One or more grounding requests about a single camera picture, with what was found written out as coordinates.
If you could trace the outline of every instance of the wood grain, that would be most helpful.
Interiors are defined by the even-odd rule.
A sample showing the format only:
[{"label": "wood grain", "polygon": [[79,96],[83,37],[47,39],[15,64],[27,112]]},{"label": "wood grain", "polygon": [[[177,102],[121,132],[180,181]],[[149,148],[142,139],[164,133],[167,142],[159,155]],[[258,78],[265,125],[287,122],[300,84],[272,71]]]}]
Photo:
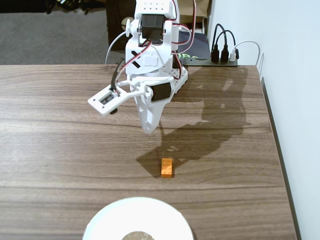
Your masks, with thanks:
[{"label": "wood grain", "polygon": [[113,69],[0,66],[0,239],[81,239],[137,196],[173,205],[198,240],[296,239],[255,67],[190,67],[150,135],[133,100],[108,117],[87,103]]}]

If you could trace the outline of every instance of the black wire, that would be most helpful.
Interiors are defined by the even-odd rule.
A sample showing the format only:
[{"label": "black wire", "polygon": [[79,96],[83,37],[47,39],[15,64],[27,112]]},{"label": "black wire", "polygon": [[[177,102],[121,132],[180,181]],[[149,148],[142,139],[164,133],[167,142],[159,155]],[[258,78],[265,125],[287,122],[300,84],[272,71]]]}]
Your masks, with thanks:
[{"label": "black wire", "polygon": [[228,44],[227,43],[227,34],[226,34],[226,31],[225,31],[224,27],[220,23],[217,23],[215,25],[215,29],[214,29],[214,35],[213,35],[213,42],[212,42],[211,51],[214,49],[218,27],[220,27],[222,29],[222,31],[223,31],[223,34],[224,34],[224,45]]},{"label": "black wire", "polygon": [[222,32],[218,35],[218,37],[217,37],[217,39],[216,39],[215,44],[218,44],[218,40],[219,40],[220,36],[221,36],[223,33],[230,33],[230,34],[232,35],[232,38],[233,38],[233,44],[234,44],[234,46],[235,46],[235,45],[236,45],[235,35],[234,35],[234,34],[232,33],[232,31],[230,31],[230,30],[222,31]]},{"label": "black wire", "polygon": [[122,67],[122,65],[124,64],[125,62],[125,59],[124,58],[121,58],[116,64],[118,65],[115,69],[115,71],[113,72],[113,75],[112,75],[112,79],[111,79],[111,87],[110,87],[110,90],[115,92],[117,90],[117,87],[116,87],[116,78],[118,76],[118,73],[119,73],[119,70],[120,68]]}]

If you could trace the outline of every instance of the gray carpet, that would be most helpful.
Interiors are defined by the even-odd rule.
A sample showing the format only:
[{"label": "gray carpet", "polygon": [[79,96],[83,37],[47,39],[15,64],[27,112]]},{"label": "gray carpet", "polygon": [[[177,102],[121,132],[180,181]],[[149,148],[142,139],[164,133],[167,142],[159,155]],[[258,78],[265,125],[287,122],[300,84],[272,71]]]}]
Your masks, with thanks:
[{"label": "gray carpet", "polygon": [[[0,13],[0,65],[104,64],[106,22],[104,10]],[[112,52],[108,63],[123,56]]]}]

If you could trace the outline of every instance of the orange block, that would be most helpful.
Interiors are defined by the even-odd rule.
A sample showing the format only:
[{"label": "orange block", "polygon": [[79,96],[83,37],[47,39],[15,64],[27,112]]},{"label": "orange block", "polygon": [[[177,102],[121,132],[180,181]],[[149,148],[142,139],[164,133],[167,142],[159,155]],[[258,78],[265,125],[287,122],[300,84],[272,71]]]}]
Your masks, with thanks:
[{"label": "orange block", "polygon": [[162,158],[161,165],[161,177],[162,178],[172,178],[173,166],[172,158]]}]

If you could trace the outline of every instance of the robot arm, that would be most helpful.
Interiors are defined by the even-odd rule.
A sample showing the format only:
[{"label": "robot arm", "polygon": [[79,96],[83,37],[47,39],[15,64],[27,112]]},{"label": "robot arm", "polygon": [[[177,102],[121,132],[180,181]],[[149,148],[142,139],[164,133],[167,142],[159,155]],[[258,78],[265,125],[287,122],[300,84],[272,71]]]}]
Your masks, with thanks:
[{"label": "robot arm", "polygon": [[[144,132],[152,133],[165,105],[188,79],[175,54],[179,19],[177,0],[136,0],[134,20],[126,24],[127,37],[132,35],[125,48],[126,64],[113,78],[116,89],[109,85],[88,103],[106,116],[134,98]],[[127,78],[118,82],[124,70]],[[130,92],[123,86],[130,86]]]}]

